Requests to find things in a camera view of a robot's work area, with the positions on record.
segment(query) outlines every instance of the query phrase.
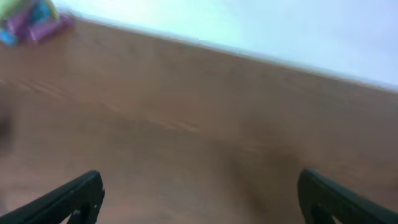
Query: wood grain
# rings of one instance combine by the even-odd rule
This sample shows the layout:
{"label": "wood grain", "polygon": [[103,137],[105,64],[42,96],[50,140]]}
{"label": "wood grain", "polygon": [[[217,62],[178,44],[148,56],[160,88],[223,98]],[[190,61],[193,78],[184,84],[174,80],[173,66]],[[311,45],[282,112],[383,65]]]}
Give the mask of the wood grain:
{"label": "wood grain", "polygon": [[98,169],[98,223],[303,223],[303,167],[398,210],[395,93],[87,22],[0,51],[1,213]]}

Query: purple block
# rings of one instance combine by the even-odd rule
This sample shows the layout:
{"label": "purple block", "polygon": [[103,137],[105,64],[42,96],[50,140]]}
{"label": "purple block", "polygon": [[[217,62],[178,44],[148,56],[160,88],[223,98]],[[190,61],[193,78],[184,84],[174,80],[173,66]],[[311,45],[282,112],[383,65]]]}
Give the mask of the purple block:
{"label": "purple block", "polygon": [[45,24],[38,24],[29,29],[30,39],[32,39],[36,44],[46,38],[64,30],[65,28],[71,26],[73,20],[66,16],[61,15],[59,21],[52,21]]}
{"label": "purple block", "polygon": [[14,35],[21,37],[26,34],[30,18],[37,3],[37,0],[29,0],[23,9],[7,20],[8,29]]}

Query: white wall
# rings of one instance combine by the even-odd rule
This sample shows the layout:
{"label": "white wall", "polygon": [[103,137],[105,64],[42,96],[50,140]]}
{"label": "white wall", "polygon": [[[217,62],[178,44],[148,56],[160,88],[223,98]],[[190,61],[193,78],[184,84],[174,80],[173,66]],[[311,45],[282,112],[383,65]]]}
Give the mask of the white wall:
{"label": "white wall", "polygon": [[398,90],[396,0],[54,0],[78,16]]}

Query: colorful toy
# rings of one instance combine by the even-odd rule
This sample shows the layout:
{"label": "colorful toy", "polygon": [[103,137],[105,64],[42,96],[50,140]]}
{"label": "colorful toy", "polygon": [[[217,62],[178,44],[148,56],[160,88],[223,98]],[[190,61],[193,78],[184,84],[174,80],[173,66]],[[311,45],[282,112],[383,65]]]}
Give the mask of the colorful toy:
{"label": "colorful toy", "polygon": [[0,41],[15,46],[23,40],[40,43],[71,26],[73,20],[60,15],[51,0],[0,0]]}

